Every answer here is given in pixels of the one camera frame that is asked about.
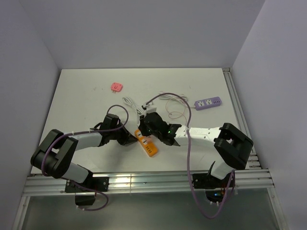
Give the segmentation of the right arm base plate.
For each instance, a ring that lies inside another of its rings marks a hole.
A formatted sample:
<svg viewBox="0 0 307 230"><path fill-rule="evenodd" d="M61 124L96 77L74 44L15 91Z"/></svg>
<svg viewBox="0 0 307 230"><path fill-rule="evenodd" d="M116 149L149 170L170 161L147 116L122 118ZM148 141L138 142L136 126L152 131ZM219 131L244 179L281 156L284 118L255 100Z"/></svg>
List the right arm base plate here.
<svg viewBox="0 0 307 230"><path fill-rule="evenodd" d="M207 173L194 173L192 175L192 185L195 189L216 189L226 188L231 173L224 179L218 179Z"/></svg>

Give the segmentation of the pink plug adapter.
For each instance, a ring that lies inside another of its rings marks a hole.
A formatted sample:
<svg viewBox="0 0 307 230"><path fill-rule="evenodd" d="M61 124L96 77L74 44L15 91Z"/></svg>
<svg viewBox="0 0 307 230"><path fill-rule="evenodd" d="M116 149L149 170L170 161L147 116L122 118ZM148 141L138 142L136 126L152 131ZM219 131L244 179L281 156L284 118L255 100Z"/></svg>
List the pink plug adapter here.
<svg viewBox="0 0 307 230"><path fill-rule="evenodd" d="M121 83L114 82L111 84L110 89L113 93L121 92L123 89L123 85Z"/></svg>

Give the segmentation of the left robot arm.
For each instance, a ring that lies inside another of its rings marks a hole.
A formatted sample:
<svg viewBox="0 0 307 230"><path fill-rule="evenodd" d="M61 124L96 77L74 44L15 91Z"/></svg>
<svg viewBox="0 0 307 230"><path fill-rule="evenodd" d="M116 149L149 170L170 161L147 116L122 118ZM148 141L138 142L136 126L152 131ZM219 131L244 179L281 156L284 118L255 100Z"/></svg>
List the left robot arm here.
<svg viewBox="0 0 307 230"><path fill-rule="evenodd" d="M64 134L57 129L51 130L32 155L30 163L48 176L74 181L82 191L89 191L94 185L93 173L72 163L74 153L85 148L104 146L111 140L122 146L138 141L117 115L107 114L103 122L88 132Z"/></svg>

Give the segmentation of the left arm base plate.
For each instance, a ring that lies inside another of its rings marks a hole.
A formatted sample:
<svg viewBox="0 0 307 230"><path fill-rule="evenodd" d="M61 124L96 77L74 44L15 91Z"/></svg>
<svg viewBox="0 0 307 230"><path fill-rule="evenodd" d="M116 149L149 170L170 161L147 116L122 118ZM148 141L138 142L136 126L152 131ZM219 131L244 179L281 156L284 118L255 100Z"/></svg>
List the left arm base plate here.
<svg viewBox="0 0 307 230"><path fill-rule="evenodd" d="M82 193L82 192L107 192L109 177L92 177L86 179L83 183L67 181L65 193Z"/></svg>

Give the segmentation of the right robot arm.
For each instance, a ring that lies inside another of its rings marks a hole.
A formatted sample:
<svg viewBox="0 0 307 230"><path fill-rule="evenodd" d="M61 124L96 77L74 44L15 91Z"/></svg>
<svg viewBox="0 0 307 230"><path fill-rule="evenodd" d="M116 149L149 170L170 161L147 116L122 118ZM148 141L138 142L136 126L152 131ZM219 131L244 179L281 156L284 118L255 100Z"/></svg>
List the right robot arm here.
<svg viewBox="0 0 307 230"><path fill-rule="evenodd" d="M168 146L194 146L215 149L220 160L211 164L208 183L217 187L232 170L246 168L253 141L230 123L221 127L196 128L168 124L157 112L140 117L139 130L143 136L154 136Z"/></svg>

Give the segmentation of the orange power strip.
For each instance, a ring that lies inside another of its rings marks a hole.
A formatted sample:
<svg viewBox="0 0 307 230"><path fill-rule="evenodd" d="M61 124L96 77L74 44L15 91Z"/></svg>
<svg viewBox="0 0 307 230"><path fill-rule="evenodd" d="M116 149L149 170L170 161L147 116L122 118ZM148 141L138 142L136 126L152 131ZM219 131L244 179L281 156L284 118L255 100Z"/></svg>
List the orange power strip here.
<svg viewBox="0 0 307 230"><path fill-rule="evenodd" d="M140 130L135 130L134 135L149 157L152 158L158 153L158 148L154 142L151 139L146 139L146 137L141 134Z"/></svg>

